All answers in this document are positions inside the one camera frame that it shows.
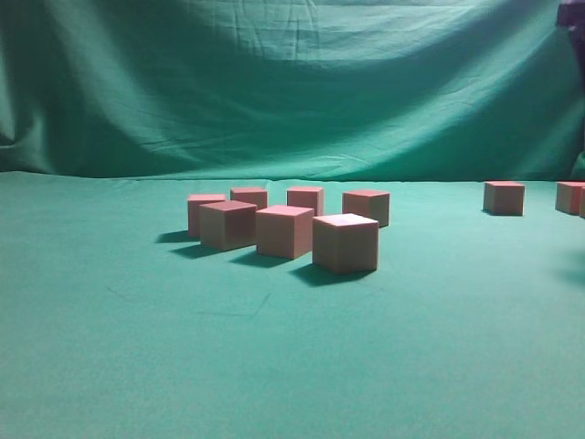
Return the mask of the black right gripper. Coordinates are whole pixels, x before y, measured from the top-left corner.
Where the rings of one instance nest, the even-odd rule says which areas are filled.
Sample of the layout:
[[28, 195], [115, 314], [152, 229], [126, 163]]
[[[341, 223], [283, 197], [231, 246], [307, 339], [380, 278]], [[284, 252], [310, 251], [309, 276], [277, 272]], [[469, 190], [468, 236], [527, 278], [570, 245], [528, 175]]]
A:
[[556, 25], [575, 31], [584, 28], [585, 0], [560, 0], [558, 5]]

